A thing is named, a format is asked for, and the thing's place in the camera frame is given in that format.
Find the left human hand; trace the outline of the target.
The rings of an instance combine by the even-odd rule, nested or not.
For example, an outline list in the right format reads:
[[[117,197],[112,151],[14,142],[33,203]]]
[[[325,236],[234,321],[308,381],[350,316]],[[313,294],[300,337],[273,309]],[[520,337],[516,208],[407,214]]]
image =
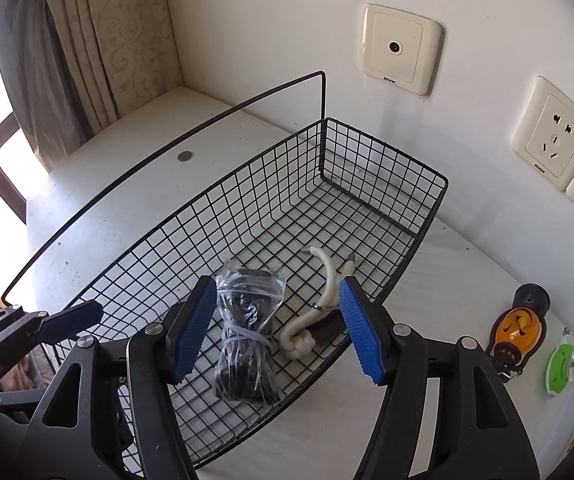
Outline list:
[[[3,391],[25,391],[46,387],[53,373],[44,353],[35,348],[24,356],[0,380]]]

